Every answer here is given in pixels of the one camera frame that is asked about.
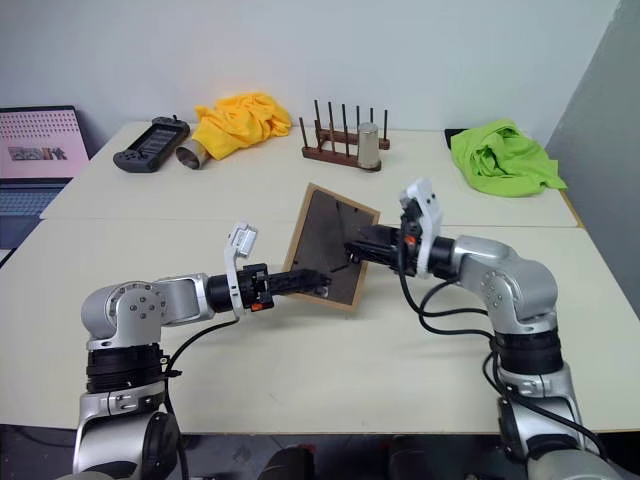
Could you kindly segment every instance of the floor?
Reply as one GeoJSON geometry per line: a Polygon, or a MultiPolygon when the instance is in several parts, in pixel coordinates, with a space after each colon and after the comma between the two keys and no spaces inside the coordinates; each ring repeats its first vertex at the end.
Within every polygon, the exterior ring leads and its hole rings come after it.
{"type": "MultiPolygon", "coordinates": [[[[34,427],[0,426],[0,478],[55,479],[71,471],[74,432],[34,427]]],[[[627,468],[635,459],[640,434],[605,436],[607,446],[622,453],[612,457],[627,468]]],[[[389,435],[207,435],[189,436],[187,456],[192,477],[254,480],[277,450],[310,445],[320,480],[382,480],[389,435]]],[[[507,461],[494,435],[423,435],[435,471],[443,479],[525,479],[524,468],[507,461]]],[[[169,477],[179,480],[176,470],[169,477]]],[[[625,479],[640,479],[625,474],[625,479]]]]}

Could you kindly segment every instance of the black cable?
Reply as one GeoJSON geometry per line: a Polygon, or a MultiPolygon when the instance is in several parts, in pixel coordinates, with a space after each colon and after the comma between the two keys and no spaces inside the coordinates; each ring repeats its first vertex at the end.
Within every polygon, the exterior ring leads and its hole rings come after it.
{"type": "Polygon", "coordinates": [[[0,260],[0,268],[2,268],[2,266],[7,263],[7,261],[9,260],[9,258],[11,257],[11,255],[13,255],[16,252],[17,248],[12,248],[11,250],[9,250],[9,253],[7,253],[3,259],[0,260]]]}
{"type": "Polygon", "coordinates": [[[487,365],[489,365],[489,362],[493,359],[493,356],[494,356],[494,353],[489,352],[489,355],[487,355],[486,358],[484,359],[484,362],[482,362],[482,375],[484,375],[485,380],[489,382],[489,385],[491,385],[491,387],[496,392],[498,392],[498,395],[502,395],[500,388],[498,387],[498,385],[496,385],[496,382],[493,381],[493,379],[489,375],[489,372],[487,372],[487,365]]]}
{"type": "MultiPolygon", "coordinates": [[[[458,330],[442,330],[436,327],[433,327],[431,325],[429,325],[427,323],[427,321],[424,319],[425,314],[428,312],[424,311],[424,308],[427,306],[427,303],[429,302],[429,300],[436,294],[438,293],[440,290],[442,290],[444,287],[447,287],[449,285],[452,285],[454,283],[456,283],[458,280],[456,278],[452,278],[450,280],[446,280],[442,283],[439,283],[438,285],[436,285],[435,287],[433,287],[431,290],[429,290],[425,296],[422,298],[422,302],[420,302],[420,307],[419,307],[419,312],[418,312],[418,318],[420,319],[420,325],[422,325],[422,327],[425,330],[428,330],[431,333],[435,333],[437,335],[482,335],[483,337],[485,337],[486,339],[488,339],[490,342],[493,341],[493,335],[491,335],[489,332],[485,332],[484,330],[480,330],[477,328],[462,328],[462,329],[458,329],[458,330]]],[[[444,315],[437,315],[437,316],[445,316],[445,315],[454,315],[454,313],[446,313],[446,312],[455,312],[455,313],[467,313],[469,310],[478,310],[478,309],[471,309],[471,308],[458,308],[456,310],[446,310],[444,312],[436,312],[436,313],[443,313],[444,315]]]]}
{"type": "MultiPolygon", "coordinates": [[[[168,376],[166,376],[164,379],[164,389],[165,389],[164,406],[167,409],[168,413],[170,413],[174,417],[176,416],[175,411],[173,410],[173,404],[171,403],[171,396],[169,395],[169,378],[171,378],[172,376],[175,376],[177,373],[173,371],[173,366],[175,365],[180,355],[182,355],[184,351],[187,348],[189,348],[189,346],[193,342],[198,340],[200,337],[203,337],[206,334],[214,332],[221,328],[228,327],[230,325],[238,323],[239,320],[240,319],[236,318],[235,320],[232,320],[230,322],[219,323],[217,325],[212,325],[211,327],[207,327],[200,330],[198,333],[196,333],[195,335],[190,337],[188,340],[186,340],[182,345],[180,345],[180,347],[178,347],[178,350],[176,350],[176,352],[171,356],[171,358],[167,362],[167,367],[165,369],[165,373],[168,376]]],[[[185,452],[184,443],[182,441],[182,434],[180,434],[180,441],[178,442],[178,458],[180,459],[180,475],[182,477],[182,480],[189,480],[189,465],[187,463],[187,452],[185,452]]]]}
{"type": "Polygon", "coordinates": [[[532,412],[537,413],[538,415],[542,415],[543,417],[546,417],[550,420],[558,422],[564,425],[565,427],[569,427],[572,430],[575,430],[578,433],[581,433],[582,435],[584,435],[594,443],[594,445],[598,449],[598,455],[600,456],[600,458],[602,458],[602,460],[604,460],[605,462],[607,461],[607,458],[608,458],[607,450],[604,444],[602,443],[602,440],[600,440],[600,438],[598,438],[598,436],[594,432],[589,430],[587,427],[580,425],[579,423],[571,421],[567,418],[564,418],[560,415],[550,412],[549,410],[546,410],[540,407],[539,405],[536,405],[528,397],[520,395],[518,392],[516,392],[513,389],[507,388],[504,385],[504,383],[502,383],[502,381],[500,380],[500,376],[498,375],[498,354],[496,352],[492,352],[491,357],[493,358],[493,380],[495,382],[496,387],[499,389],[498,391],[501,393],[502,396],[504,396],[505,398],[507,398],[513,403],[517,403],[531,410],[532,412]]]}
{"type": "Polygon", "coordinates": [[[191,338],[189,338],[186,342],[184,342],[182,345],[180,345],[180,347],[178,348],[178,350],[176,350],[176,353],[174,353],[171,358],[169,359],[169,362],[167,363],[167,370],[172,370],[173,369],[173,365],[176,363],[176,360],[178,360],[178,358],[180,357],[180,355],[182,355],[182,353],[189,347],[191,346],[191,344],[193,342],[195,342],[196,340],[198,340],[200,337],[203,337],[204,335],[211,333],[211,332],[215,332],[216,330],[220,330],[221,328],[224,327],[229,327],[231,325],[234,325],[236,323],[238,323],[240,321],[240,319],[236,318],[235,320],[231,320],[230,322],[225,322],[225,323],[219,323],[217,325],[213,325],[211,327],[205,328],[203,330],[200,330],[198,333],[196,333],[195,335],[193,335],[191,338]]]}
{"type": "MultiPolygon", "coordinates": [[[[480,315],[487,315],[487,311],[481,308],[454,308],[452,310],[444,310],[441,312],[425,312],[422,308],[416,305],[416,302],[413,300],[413,297],[411,296],[411,292],[409,291],[409,286],[407,285],[407,277],[404,273],[404,266],[405,266],[404,237],[406,233],[407,233],[407,222],[403,218],[402,222],[400,223],[400,238],[398,238],[398,277],[400,278],[400,286],[402,287],[402,293],[404,294],[404,298],[407,300],[407,303],[409,304],[411,309],[414,312],[416,312],[418,315],[423,315],[425,317],[445,317],[447,315],[456,315],[459,313],[478,313],[480,315]]],[[[434,287],[432,290],[427,292],[427,295],[430,294],[429,297],[427,298],[427,301],[429,301],[429,299],[433,295],[435,295],[439,290],[443,289],[447,285],[456,283],[458,280],[459,278],[453,278],[434,287]]]]}
{"type": "Polygon", "coordinates": [[[47,442],[46,440],[40,440],[39,438],[34,437],[30,433],[24,431],[22,427],[18,427],[16,425],[9,425],[18,435],[23,436],[27,440],[32,441],[33,443],[37,443],[38,445],[44,445],[45,447],[55,447],[55,448],[75,448],[75,444],[68,445],[64,443],[53,443],[47,442]]]}

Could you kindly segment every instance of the laptop keyboard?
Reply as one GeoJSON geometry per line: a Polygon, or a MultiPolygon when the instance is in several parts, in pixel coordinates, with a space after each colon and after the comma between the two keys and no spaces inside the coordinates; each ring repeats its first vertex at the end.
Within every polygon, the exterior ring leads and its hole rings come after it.
{"type": "Polygon", "coordinates": [[[58,192],[0,192],[0,215],[40,215],[58,192]]]}

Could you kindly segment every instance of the table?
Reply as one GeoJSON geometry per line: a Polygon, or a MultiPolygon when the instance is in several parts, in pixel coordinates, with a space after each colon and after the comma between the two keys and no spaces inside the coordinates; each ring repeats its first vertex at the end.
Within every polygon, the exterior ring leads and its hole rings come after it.
{"type": "MultiPolygon", "coordinates": [[[[251,263],[282,265],[293,222],[256,215],[251,263]]],[[[85,384],[80,306],[126,280],[222,273],[232,222],[57,219],[42,222],[0,270],[0,423],[75,428],[85,384]]],[[[512,245],[559,285],[563,353],[585,424],[640,428],[640,323],[588,234],[578,228],[445,227],[512,245]]],[[[410,280],[415,294],[435,280],[410,280]]],[[[395,277],[371,265],[359,309],[277,298],[276,308],[200,339],[180,358],[173,403],[194,433],[496,432],[495,393],[480,363],[486,341],[436,337],[418,324],[395,277]]],[[[434,309],[478,305],[451,288],[434,309]]],[[[214,322],[226,321],[227,314],[214,322]]],[[[208,323],[163,329],[173,352],[208,323]]],[[[444,328],[484,326],[468,315],[444,328]]]]}
{"type": "Polygon", "coordinates": [[[157,218],[295,221],[309,182],[381,211],[398,224],[398,195],[416,178],[431,178],[445,225],[573,227],[576,219],[557,190],[502,198],[469,187],[451,161],[442,132],[391,131],[383,170],[365,172],[302,158],[299,128],[235,152],[202,170],[174,157],[154,174],[119,170],[113,154],[128,147],[148,122],[126,124],[57,196],[42,218],[157,218]]]}

